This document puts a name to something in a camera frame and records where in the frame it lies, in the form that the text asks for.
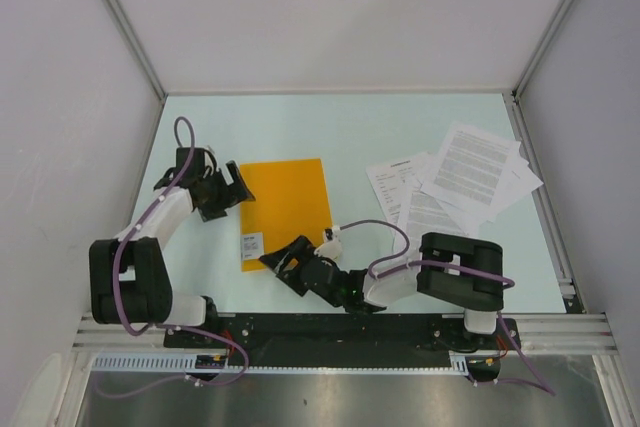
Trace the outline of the orange plastic folder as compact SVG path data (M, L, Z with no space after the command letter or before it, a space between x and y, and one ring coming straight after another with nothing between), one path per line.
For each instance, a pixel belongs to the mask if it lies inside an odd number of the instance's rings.
M260 256L300 235L315 245L322 241L332 217L319 158L243 164L239 170L254 195L240 204L243 272L263 270Z

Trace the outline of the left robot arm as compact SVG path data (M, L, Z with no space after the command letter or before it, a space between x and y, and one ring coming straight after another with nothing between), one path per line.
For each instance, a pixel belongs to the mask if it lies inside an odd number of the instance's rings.
M179 147L175 165L153 187L154 199L117 236L89 248L90 303L95 322L125 327L132 335L152 326L186 326L197 345L214 344L220 321L211 316L211 298L174 291L163 251L178 227L198 212L204 222L223 218L251 193L234 161L226 163L227 182L206 148Z

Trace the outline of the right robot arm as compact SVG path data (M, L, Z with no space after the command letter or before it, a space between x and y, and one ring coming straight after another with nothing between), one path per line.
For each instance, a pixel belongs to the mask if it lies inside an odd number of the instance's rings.
M299 296L311 291L348 313L381 312L395 302L423 294L463 309L461 335L473 348L484 348L498 332L504 291L515 282L503 275L503 248L496 243L429 232L421 237L419 256L399 255L384 267L341 270L337 238L319 247L300 236L259 257L277 279Z

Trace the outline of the printed paper sheet front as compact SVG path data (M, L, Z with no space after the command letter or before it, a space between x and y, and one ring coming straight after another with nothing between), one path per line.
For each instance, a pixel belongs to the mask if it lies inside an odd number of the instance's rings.
M385 214L386 219L407 237L405 239L402 234L394 232L391 258L384 262L385 265L407 256L415 257L426 233L474 238L480 230L479 224L473 220L462 220L459 224L434 197L419 188L404 189L402 195L385 209Z

